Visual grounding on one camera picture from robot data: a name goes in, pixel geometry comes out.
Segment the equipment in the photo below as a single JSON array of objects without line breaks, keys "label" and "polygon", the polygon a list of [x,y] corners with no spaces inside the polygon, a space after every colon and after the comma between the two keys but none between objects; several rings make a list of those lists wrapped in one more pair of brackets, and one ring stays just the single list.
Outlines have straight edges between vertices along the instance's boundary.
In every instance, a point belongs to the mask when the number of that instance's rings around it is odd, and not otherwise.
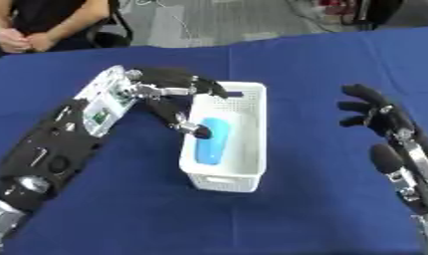
[{"label": "equipment", "polygon": [[56,197],[102,146],[111,128],[138,102],[182,133],[209,138],[168,96],[227,98],[215,81],[182,70],[111,67],[29,131],[0,162],[0,249],[3,239]]},{"label": "equipment", "polygon": [[392,182],[400,200],[412,210],[424,252],[428,254],[428,137],[401,108],[380,93],[362,85],[344,86],[342,91],[364,103],[339,102],[341,110],[361,114],[340,124],[367,126],[387,140],[387,144],[371,148],[371,160]]}]

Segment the humanoid robot hand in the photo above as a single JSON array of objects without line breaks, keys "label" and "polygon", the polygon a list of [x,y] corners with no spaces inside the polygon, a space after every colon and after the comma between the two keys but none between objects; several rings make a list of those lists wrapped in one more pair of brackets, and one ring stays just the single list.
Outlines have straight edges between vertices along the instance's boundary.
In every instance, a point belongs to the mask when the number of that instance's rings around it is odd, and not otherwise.
[{"label": "humanoid robot hand", "polygon": [[126,72],[131,84],[121,88],[119,94],[126,98],[144,100],[150,111],[168,127],[198,138],[211,137],[211,131],[202,125],[192,124],[184,111],[170,96],[208,94],[227,99],[228,94],[214,80],[198,77],[183,69],[135,68]]},{"label": "humanoid robot hand", "polygon": [[428,136],[405,111],[374,89],[352,85],[343,86],[342,92],[359,101],[339,102],[338,108],[359,115],[340,125],[366,126],[386,139],[387,143],[370,149],[370,159],[412,210],[423,251],[428,254]]}]

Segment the white plastic basket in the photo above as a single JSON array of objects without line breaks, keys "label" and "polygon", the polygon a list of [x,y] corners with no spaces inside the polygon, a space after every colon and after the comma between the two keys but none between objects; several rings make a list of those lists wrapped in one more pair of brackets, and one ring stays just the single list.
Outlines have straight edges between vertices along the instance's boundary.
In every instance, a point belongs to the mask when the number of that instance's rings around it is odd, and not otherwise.
[{"label": "white plastic basket", "polygon": [[199,189],[253,192],[267,165],[267,90],[256,83],[224,82],[221,85],[232,97],[222,100],[196,96],[189,120],[199,124],[205,118],[219,118],[230,124],[222,159],[217,165],[198,163],[197,139],[186,135],[180,168]]}]

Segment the blue object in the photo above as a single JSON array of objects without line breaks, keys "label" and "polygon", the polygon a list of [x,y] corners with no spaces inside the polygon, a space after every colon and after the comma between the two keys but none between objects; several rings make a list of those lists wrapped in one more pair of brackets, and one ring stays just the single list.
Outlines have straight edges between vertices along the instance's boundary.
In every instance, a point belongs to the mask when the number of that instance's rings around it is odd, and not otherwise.
[{"label": "blue object", "polygon": [[371,85],[428,131],[428,28],[286,37],[227,47],[133,47],[0,60],[0,157],[112,65],[184,67],[268,87],[268,167],[256,193],[204,192],[178,169],[181,139],[140,107],[5,255],[414,254],[410,211],[342,128],[340,85]]},{"label": "blue object", "polygon": [[231,127],[217,118],[206,118],[201,124],[211,130],[212,136],[209,139],[197,139],[195,159],[198,163],[219,164]]}]

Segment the wire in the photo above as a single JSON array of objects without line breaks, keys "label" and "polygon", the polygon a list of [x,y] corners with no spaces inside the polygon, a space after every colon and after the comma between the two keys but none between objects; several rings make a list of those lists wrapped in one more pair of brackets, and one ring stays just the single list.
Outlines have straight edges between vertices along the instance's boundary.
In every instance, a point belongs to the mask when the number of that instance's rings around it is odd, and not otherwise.
[{"label": "wire", "polygon": [[152,0],[135,0],[135,4],[137,5],[137,6],[143,6],[143,5],[148,5],[148,4],[150,4],[150,3],[152,3],[153,1]]},{"label": "wire", "polygon": [[323,25],[327,26],[327,25],[331,25],[331,24],[324,24],[315,18],[312,18],[312,17],[309,17],[307,15],[302,14],[301,11],[297,7],[295,7],[295,5],[292,3],[291,0],[285,0],[285,1],[286,1],[287,5],[289,6],[290,10],[292,11],[292,13],[294,15],[314,23],[318,28],[320,28],[323,31],[330,32],[330,33],[338,33],[338,31],[334,31],[334,30],[328,29],[328,28],[323,26]]},{"label": "wire", "polygon": [[[155,2],[158,6],[163,7],[164,9],[169,8],[168,6],[166,6],[166,5],[164,5],[163,3],[161,3],[161,1],[159,1],[159,0],[151,0],[151,2]],[[179,19],[177,16],[175,16],[175,15],[173,15],[173,14],[169,13],[169,12],[168,12],[168,14],[169,14],[172,18],[174,18],[174,20],[176,20],[178,23],[180,23],[180,24],[181,24],[181,26],[183,27],[183,29],[185,30],[185,33],[186,33],[186,35],[188,36],[188,40],[189,40],[188,45],[187,45],[187,48],[192,47],[192,43],[193,43],[193,36],[192,36],[191,32],[189,31],[189,28],[188,28],[188,26],[186,25],[186,23],[184,23],[184,21],[182,21],[181,19]]]}]

